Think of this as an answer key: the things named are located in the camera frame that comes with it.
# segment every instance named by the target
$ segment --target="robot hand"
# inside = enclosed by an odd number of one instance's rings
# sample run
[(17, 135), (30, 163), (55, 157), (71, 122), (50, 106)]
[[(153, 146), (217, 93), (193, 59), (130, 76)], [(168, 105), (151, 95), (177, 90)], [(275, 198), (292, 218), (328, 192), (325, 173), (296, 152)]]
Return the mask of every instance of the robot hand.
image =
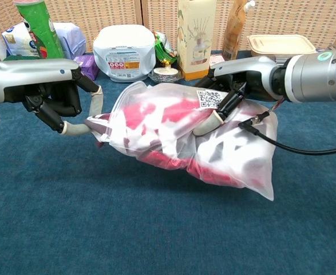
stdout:
[(265, 56), (215, 64), (197, 87), (228, 92), (194, 134), (222, 125), (243, 99), (290, 102), (336, 101), (336, 50), (294, 56), (283, 66)]
[(92, 95), (90, 115), (99, 114), (101, 87), (81, 73), (78, 63), (67, 59), (0, 62), (0, 103), (22, 102), (29, 112), (62, 134), (80, 135), (89, 130), (84, 124), (73, 127), (61, 119), (82, 112), (77, 87)]

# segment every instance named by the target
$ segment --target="tissue package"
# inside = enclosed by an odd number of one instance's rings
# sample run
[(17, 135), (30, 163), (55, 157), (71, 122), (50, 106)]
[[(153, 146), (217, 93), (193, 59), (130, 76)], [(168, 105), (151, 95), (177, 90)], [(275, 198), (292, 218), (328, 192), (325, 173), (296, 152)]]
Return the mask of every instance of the tissue package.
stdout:
[[(86, 39), (81, 29), (73, 23), (55, 22), (54, 28), (65, 57), (74, 59), (86, 51)], [(12, 56), (39, 56), (37, 48), (24, 23), (19, 23), (2, 33), (7, 51)]]
[(88, 76), (91, 80), (95, 80), (98, 75), (99, 68), (95, 63), (95, 58), (92, 55), (77, 56), (74, 61), (78, 62), (81, 71), (84, 75)]

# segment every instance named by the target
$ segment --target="purple package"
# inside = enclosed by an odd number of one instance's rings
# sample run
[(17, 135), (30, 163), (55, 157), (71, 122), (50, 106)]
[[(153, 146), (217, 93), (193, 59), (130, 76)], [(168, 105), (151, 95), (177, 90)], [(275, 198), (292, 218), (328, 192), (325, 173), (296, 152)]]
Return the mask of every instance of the purple package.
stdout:
[(78, 62), (84, 75), (88, 76), (91, 80), (95, 80), (99, 68), (95, 63), (93, 55), (77, 56), (74, 58), (74, 61)]

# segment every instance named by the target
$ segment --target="plastic storage box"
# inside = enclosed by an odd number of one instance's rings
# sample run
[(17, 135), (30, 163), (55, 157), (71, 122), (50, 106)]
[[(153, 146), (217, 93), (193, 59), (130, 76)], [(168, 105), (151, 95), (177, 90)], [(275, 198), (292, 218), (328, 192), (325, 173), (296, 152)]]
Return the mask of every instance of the plastic storage box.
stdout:
[(292, 56), (317, 52), (306, 37), (298, 34), (253, 35), (247, 38), (252, 56), (268, 56), (279, 65)]
[(144, 80), (156, 65), (154, 45), (155, 36), (145, 26), (108, 26), (94, 40), (95, 62), (115, 82)]

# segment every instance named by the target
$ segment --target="wire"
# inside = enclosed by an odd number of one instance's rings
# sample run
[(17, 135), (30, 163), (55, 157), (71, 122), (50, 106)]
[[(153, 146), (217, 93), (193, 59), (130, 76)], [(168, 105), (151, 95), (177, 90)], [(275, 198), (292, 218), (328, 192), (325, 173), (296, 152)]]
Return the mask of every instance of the wire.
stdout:
[(276, 110), (276, 109), (277, 109), (283, 102), (284, 102), (284, 97), (281, 98), (280, 100), (278, 100), (278, 101), (276, 102), (276, 104), (273, 105), (272, 108), (269, 109), (268, 111), (269, 111), (269, 112), (273, 112), (273, 111)]
[(243, 121), (239, 123), (239, 127), (241, 129), (245, 129), (246, 131), (252, 133), (255, 136), (259, 136), (260, 138), (264, 139), (265, 141), (281, 148), (286, 151), (296, 153), (296, 154), (301, 154), (301, 155), (310, 155), (310, 156), (323, 156), (323, 155), (333, 155), (336, 154), (336, 148), (335, 149), (330, 149), (330, 150), (323, 150), (323, 151), (307, 151), (307, 150), (302, 150), (302, 149), (296, 149), (292, 148), (289, 146), (286, 146), (280, 142), (277, 142), (273, 139), (270, 139), (268, 136), (262, 134), (257, 128), (253, 127), (253, 124), (257, 124), (261, 122), (265, 117), (270, 115), (270, 111), (264, 112), (260, 115), (257, 115), (255, 117), (252, 117), (251, 119), (248, 119), (246, 121)]
[(286, 146), (280, 142), (276, 142), (273, 139), (270, 139), (268, 136), (262, 134), (261, 132), (258, 132), (257, 134), (260, 138), (264, 139), (265, 141), (281, 148), (284, 149), (286, 151), (290, 151), (292, 153), (296, 153), (296, 154), (301, 154), (301, 155), (310, 155), (310, 156), (324, 156), (324, 155), (333, 155), (336, 154), (336, 148), (335, 149), (331, 149), (331, 150), (323, 150), (323, 151), (306, 151), (306, 150), (301, 150), (301, 149), (296, 149), (296, 148), (292, 148), (289, 146)]

